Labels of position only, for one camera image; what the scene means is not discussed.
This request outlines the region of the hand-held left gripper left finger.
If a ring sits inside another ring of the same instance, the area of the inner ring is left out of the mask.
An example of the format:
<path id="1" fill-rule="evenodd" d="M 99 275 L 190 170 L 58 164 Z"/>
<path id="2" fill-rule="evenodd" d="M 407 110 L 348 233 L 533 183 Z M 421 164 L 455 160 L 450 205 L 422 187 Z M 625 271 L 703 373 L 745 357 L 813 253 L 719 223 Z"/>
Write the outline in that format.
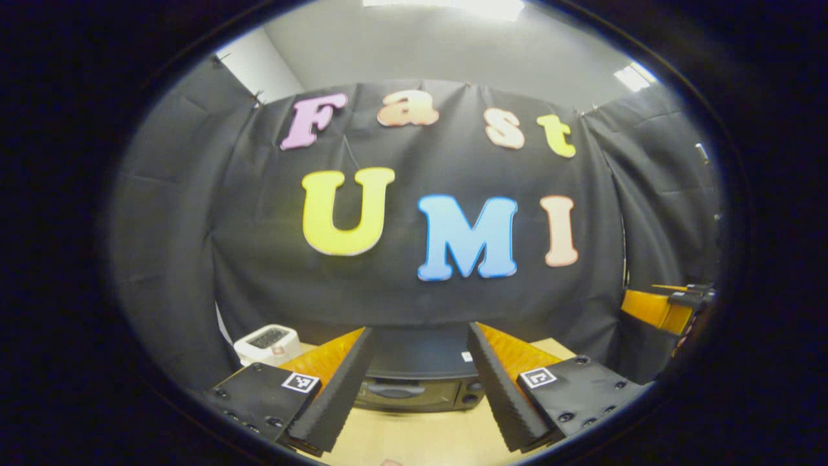
<path id="1" fill-rule="evenodd" d="M 219 415 L 266 445 L 320 457 L 333 450 L 375 348 L 361 327 L 280 366 L 254 362 L 205 392 Z"/>

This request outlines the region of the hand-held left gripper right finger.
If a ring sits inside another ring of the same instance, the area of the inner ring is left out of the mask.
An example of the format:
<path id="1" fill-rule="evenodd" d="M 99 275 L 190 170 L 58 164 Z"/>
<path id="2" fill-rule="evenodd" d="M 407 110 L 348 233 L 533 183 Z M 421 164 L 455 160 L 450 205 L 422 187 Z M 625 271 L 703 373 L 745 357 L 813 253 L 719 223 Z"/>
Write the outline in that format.
<path id="1" fill-rule="evenodd" d="M 649 388 L 591 357 L 556 357 L 481 322 L 468 325 L 467 348 L 509 451 L 576 436 Z"/>

